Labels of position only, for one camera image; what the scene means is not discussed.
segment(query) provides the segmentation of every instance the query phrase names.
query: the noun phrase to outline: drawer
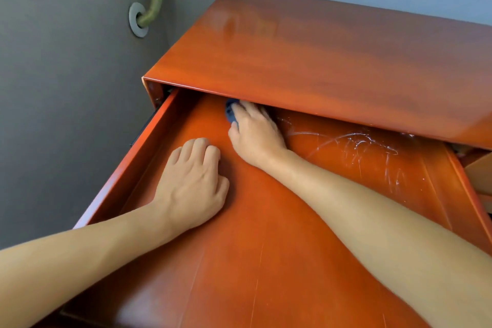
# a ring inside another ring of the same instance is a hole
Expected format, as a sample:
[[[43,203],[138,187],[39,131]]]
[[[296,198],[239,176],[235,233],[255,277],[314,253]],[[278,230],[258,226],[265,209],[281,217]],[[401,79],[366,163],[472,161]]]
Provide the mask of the drawer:
[[[174,89],[77,223],[147,204],[172,150],[207,137],[231,182],[223,210],[115,271],[62,310],[132,327],[415,327],[426,323],[383,287],[303,201],[232,149],[224,97]],[[269,108],[300,156],[420,213],[492,254],[491,226],[440,141]]]

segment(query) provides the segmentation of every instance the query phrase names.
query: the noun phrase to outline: hand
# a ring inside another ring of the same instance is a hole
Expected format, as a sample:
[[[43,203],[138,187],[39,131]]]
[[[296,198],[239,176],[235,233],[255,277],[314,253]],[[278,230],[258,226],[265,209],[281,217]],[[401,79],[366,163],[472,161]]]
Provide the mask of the hand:
[[[286,150],[285,142],[266,110],[249,101],[232,104],[237,122],[229,129],[234,150],[250,165],[265,170],[272,159]]]
[[[188,140],[171,153],[147,205],[173,237],[212,218],[224,205],[229,180],[218,174],[220,151],[206,138]]]

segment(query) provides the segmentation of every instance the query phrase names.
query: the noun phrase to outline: person's left arm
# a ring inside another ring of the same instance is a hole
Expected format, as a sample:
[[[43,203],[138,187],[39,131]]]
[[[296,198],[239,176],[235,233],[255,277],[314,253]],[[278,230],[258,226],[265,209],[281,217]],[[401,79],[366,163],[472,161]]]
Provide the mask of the person's left arm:
[[[105,222],[0,251],[0,326],[30,327],[104,276],[199,226],[223,206],[219,150],[187,141],[166,164],[154,200]]]

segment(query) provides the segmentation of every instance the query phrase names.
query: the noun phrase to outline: forearm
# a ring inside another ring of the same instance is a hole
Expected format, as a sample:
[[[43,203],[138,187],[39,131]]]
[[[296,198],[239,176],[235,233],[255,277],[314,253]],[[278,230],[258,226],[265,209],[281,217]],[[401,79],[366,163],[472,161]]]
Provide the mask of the forearm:
[[[307,202],[378,280],[432,326],[481,326],[491,321],[492,260],[487,254],[293,152],[283,151],[264,167]]]
[[[28,327],[96,281],[170,240],[146,208],[0,252],[0,326]]]

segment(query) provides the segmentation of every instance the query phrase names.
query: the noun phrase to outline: cabinet top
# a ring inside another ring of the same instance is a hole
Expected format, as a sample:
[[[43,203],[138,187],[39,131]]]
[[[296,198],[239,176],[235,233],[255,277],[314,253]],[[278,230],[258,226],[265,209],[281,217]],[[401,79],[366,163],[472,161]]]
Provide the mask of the cabinet top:
[[[146,79],[492,149],[492,27],[329,0],[216,0]]]

